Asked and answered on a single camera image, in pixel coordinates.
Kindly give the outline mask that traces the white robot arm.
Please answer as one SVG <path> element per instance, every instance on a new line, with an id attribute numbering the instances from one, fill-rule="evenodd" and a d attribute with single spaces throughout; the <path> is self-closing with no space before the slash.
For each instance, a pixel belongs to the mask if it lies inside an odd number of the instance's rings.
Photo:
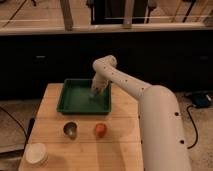
<path id="1" fill-rule="evenodd" d="M 100 94 L 113 82 L 138 102 L 143 171 L 192 171 L 179 104 L 175 94 L 117 68 L 113 55 L 96 59 L 91 92 Z"/>

